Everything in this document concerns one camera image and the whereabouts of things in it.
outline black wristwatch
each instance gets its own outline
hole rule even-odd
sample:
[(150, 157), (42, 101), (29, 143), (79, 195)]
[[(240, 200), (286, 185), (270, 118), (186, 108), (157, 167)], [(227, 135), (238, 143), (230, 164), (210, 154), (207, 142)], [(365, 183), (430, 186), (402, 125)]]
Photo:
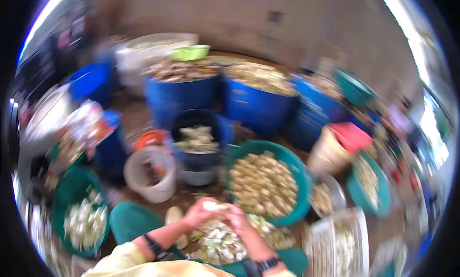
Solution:
[(249, 260), (243, 263), (243, 268), (248, 277), (262, 277), (264, 271), (275, 267), (279, 264), (279, 262), (282, 262), (281, 258), (279, 257), (273, 257), (262, 262), (254, 262)]
[(157, 241), (152, 240), (147, 234), (143, 234), (142, 236), (149, 243), (149, 248), (155, 255), (155, 261), (160, 261), (167, 255), (166, 250), (164, 250), (163, 247), (161, 247), (161, 245), (159, 245)]
[(257, 268), (259, 269), (260, 274), (262, 275), (264, 271), (267, 271), (270, 268), (277, 266), (280, 262), (283, 262), (279, 257), (273, 257), (262, 262), (256, 262)]

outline orange bowl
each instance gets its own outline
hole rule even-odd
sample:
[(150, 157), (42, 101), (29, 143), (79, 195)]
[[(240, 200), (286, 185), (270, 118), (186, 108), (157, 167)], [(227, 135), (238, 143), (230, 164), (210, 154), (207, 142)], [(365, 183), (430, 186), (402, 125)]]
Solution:
[(167, 130), (153, 130), (139, 136), (134, 146), (134, 151), (148, 146), (163, 146), (163, 139), (168, 135)]

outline wristwatch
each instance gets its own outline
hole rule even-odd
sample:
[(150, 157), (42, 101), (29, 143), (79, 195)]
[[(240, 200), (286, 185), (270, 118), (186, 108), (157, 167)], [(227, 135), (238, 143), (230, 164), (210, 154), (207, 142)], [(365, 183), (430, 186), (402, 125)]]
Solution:
[(155, 261), (160, 261), (167, 255), (166, 250), (157, 241), (152, 240), (147, 234), (143, 234), (142, 237), (149, 243), (149, 249), (155, 255)]
[(282, 262), (281, 258), (273, 257), (268, 260), (262, 262), (256, 262), (257, 268), (259, 269), (260, 274), (262, 275), (264, 271), (267, 271), (270, 268), (277, 266), (280, 262)]

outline green bowl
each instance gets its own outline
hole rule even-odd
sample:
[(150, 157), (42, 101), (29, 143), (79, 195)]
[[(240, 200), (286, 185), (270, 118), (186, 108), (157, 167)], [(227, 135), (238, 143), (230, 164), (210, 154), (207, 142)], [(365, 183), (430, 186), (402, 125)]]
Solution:
[(351, 174), (346, 183), (348, 192), (355, 205), (360, 206), (365, 213), (371, 213), (379, 218), (384, 218), (391, 210), (390, 185), (380, 166), (369, 154), (361, 152), (360, 156), (369, 163), (379, 181), (379, 206), (376, 208), (369, 201), (354, 166), (352, 166)]
[[(58, 154), (59, 154), (59, 145), (61, 144), (61, 142), (58, 142), (56, 143), (56, 145), (53, 147), (53, 150), (51, 151), (51, 161), (55, 161), (57, 158), (58, 158)], [(86, 154), (85, 152), (83, 151), (80, 156), (74, 161), (74, 163), (72, 163), (72, 165), (69, 166), (69, 169), (72, 168), (73, 166), (75, 165), (79, 165), (79, 164), (87, 164), (88, 163), (88, 159), (86, 158)]]
[(208, 45), (188, 46), (170, 50), (168, 54), (176, 62), (194, 61), (207, 56), (210, 48)]
[[(231, 146), (228, 148), (229, 154), (226, 166), (228, 169), (231, 169), (237, 159), (244, 158), (249, 153), (262, 154), (266, 150), (272, 152), (274, 158), (282, 160), (288, 165), (299, 186), (299, 191), (297, 192), (297, 205), (291, 214), (281, 218), (267, 219), (267, 221), (277, 227), (292, 225), (301, 220), (310, 209), (308, 195), (310, 194), (312, 184), (315, 182), (315, 175), (305, 166), (301, 159), (289, 149), (277, 143), (249, 140), (241, 143), (240, 147)], [(225, 173), (225, 182), (227, 189), (231, 191), (230, 174), (228, 171)], [(230, 195), (230, 199), (232, 202), (235, 202), (235, 197), (232, 194)]]
[(335, 80), (342, 88), (345, 99), (355, 107), (363, 108), (376, 97), (375, 92), (369, 86), (346, 70), (337, 68)]
[(70, 238), (64, 237), (64, 218), (66, 212), (69, 206), (81, 203), (83, 199), (88, 197), (86, 190), (89, 186), (92, 186), (97, 192), (101, 193), (103, 206), (108, 206), (109, 202), (98, 176), (89, 167), (85, 166), (74, 166), (67, 171), (67, 174), (61, 178), (54, 190), (52, 202), (51, 222), (54, 231), (70, 254), (75, 254), (82, 258), (95, 257), (110, 231), (109, 217), (107, 216), (103, 237), (91, 250), (84, 251), (74, 249)]

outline pink basket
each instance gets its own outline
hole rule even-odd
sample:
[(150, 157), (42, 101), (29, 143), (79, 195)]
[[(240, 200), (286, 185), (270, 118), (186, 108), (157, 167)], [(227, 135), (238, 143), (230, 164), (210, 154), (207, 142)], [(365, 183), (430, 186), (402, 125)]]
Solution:
[(372, 137), (351, 122), (329, 125), (337, 141), (350, 154), (358, 154), (372, 143)]

